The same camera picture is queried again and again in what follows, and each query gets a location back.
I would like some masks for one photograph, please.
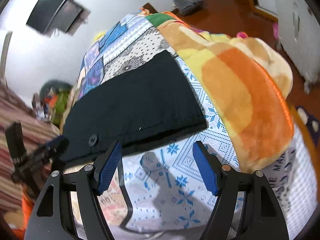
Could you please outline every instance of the brown floor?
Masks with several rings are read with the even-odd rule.
[[[190,16],[178,16],[194,27],[211,33],[224,33],[235,37],[240,31],[251,37],[264,40],[274,48],[272,22],[250,10],[248,0],[204,0],[204,8]],[[320,120],[320,84],[315,85],[310,94],[303,91],[303,78],[282,50],[280,54],[289,62],[293,72],[293,88],[287,101],[294,106],[303,106]]]

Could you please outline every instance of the wall-mounted television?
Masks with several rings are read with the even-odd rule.
[[[81,11],[82,7],[70,0],[38,0],[27,25],[41,34],[55,28],[67,32]]]

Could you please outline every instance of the striped fabric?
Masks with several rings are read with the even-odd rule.
[[[0,84],[0,212],[21,208],[21,186],[11,181],[13,171],[4,130],[12,122],[21,122],[24,145],[29,152],[59,134],[52,124],[38,121],[33,111],[10,89]]]

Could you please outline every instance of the black fabric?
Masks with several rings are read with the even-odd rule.
[[[165,50],[75,103],[63,129],[69,145],[55,162],[67,168],[93,161],[113,140],[123,155],[148,151],[206,127],[187,79]]]

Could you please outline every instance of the bed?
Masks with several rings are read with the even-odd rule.
[[[212,103],[211,94],[204,89],[202,81],[196,78],[195,71],[191,70],[192,62],[181,53],[181,50],[176,49],[178,46],[172,40],[178,37],[169,36],[164,31],[164,26],[171,23],[180,24],[195,33],[194,35],[198,35],[194,40],[205,39],[210,46],[217,42],[228,44],[228,46],[237,47],[247,55],[246,57],[251,57],[259,64],[264,65],[264,62],[256,57],[256,54],[251,53],[250,44],[239,43],[238,40],[233,40],[226,35],[214,35],[196,30],[170,14],[162,14],[161,19],[156,20],[146,17],[149,14],[148,10],[143,9],[127,15],[112,29],[125,28],[124,31],[119,31],[118,36],[114,37],[111,37],[110,32],[106,33],[87,51],[78,81],[71,90],[61,130],[63,131],[64,121],[71,108],[89,91],[119,74],[139,68],[142,62],[148,60],[147,48],[141,47],[143,41],[152,40],[153,55],[164,50],[170,52],[197,98],[208,123],[207,129],[153,150],[123,157],[109,189],[99,197],[99,201],[108,225],[133,232],[150,234],[168,230],[202,228],[208,221],[216,197],[205,189],[192,157],[193,142],[202,141],[209,153],[216,155],[223,164],[229,164],[238,171],[243,170],[243,166],[239,167],[239,156],[235,151],[234,140],[230,139],[229,124],[226,125],[226,121],[223,122],[225,119],[219,116],[220,109]],[[99,49],[97,44],[103,39],[107,40],[106,46],[101,46],[102,49]],[[275,57],[272,62],[279,60],[278,62],[283,64],[282,73],[275,71],[275,68],[270,65],[265,68],[268,77],[271,76],[276,81],[279,80],[276,77],[280,74],[287,77],[286,82],[281,84],[276,82],[277,86],[274,86],[276,89],[280,87],[282,94],[287,96],[292,87],[291,70],[288,70],[288,66],[281,58],[276,58],[278,55],[273,54],[272,49],[263,41],[257,41],[257,44],[260,48],[265,48],[269,55]],[[140,50],[137,57],[143,60],[132,61],[132,53],[137,50],[137,47]],[[98,68],[94,67],[97,66],[95,63],[100,58],[103,58],[103,64]],[[131,66],[129,70],[124,67],[128,64]],[[264,168],[263,172],[274,188],[286,219],[290,239],[298,235],[317,207],[318,185],[313,166],[315,157],[310,156],[310,149],[304,143],[305,138],[296,119],[292,120],[294,126],[292,136],[285,150],[269,165],[264,163],[263,166],[258,166]],[[84,164],[71,167],[65,172],[77,171]],[[242,203],[243,193],[240,192],[233,226],[229,232],[230,237],[236,233]],[[76,193],[72,193],[72,205],[76,221],[81,227]]]

